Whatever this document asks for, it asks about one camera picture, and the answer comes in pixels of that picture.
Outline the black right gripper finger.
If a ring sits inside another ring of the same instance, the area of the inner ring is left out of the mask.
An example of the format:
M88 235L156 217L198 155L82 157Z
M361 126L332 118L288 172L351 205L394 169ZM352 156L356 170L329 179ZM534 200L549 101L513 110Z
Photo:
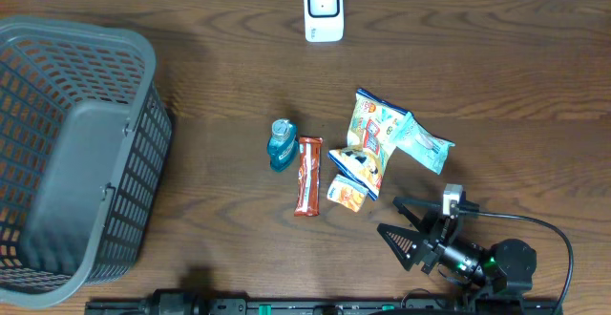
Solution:
M401 263L406 271L410 271L414 265L412 259L413 245L420 243L420 233L410 229L380 223L377 232Z
M412 224L419 224L421 222L421 219L416 216L413 209L422 210L424 214L432 214L435 220L438 218L443 220L445 218L449 218L442 214L442 200L433 201L421 200L412 197L395 197L392 204L397 208L397 211L406 217ZM462 196L459 204L459 214L455 217L455 219L466 213L475 212L478 214L479 211L480 206L478 204L468 201L464 196Z

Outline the small orange snack packet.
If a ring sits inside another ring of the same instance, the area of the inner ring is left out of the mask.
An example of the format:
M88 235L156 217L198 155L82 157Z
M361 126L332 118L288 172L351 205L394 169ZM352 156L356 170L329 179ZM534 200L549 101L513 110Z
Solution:
M336 175L327 190L327 199L359 212L368 196L368 189L354 180Z

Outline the light teal snack packet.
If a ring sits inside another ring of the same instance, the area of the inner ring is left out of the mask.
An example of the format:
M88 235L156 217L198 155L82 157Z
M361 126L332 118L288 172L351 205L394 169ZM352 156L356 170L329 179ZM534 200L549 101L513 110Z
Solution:
M407 112L390 135L390 142L424 167L440 175L454 143L431 135Z

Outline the orange brown snack bar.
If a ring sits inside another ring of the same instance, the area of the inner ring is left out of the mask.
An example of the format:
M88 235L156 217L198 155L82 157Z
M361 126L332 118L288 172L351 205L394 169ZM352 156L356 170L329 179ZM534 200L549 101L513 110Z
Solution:
M302 136L299 139L300 167L295 217L315 217L319 210L321 137Z

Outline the large yellow snack bag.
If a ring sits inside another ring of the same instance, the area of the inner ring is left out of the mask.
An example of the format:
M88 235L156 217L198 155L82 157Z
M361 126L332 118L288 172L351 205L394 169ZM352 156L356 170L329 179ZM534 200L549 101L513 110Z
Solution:
M390 135L408 111L359 88L348 125L347 145L371 150L375 155L389 158L396 148Z

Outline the small yellow blue snack bag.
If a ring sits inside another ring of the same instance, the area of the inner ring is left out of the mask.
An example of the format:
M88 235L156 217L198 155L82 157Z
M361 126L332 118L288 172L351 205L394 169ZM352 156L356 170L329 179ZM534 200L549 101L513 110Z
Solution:
M378 199L390 158L384 149L375 154L370 149L353 146L330 150L327 155L347 178L365 186L373 200Z

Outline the blue mouthwash bottle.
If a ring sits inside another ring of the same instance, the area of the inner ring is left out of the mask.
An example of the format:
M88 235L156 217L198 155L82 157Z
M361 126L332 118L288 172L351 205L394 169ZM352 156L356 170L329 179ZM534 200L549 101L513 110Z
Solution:
M272 170L282 172L286 169L298 150L297 126L287 118L275 120L271 125L271 136L266 150Z

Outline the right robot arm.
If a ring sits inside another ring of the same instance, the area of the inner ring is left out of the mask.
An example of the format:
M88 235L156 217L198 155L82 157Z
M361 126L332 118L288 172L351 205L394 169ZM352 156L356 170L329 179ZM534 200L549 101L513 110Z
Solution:
M486 249L460 237L464 219L479 214L478 204L460 196L448 215L440 201L396 197L392 204L412 228L381 223L377 232L405 270L419 266L429 275L444 266L460 277L458 284L493 294L522 295L532 289L537 252L526 242L510 239Z

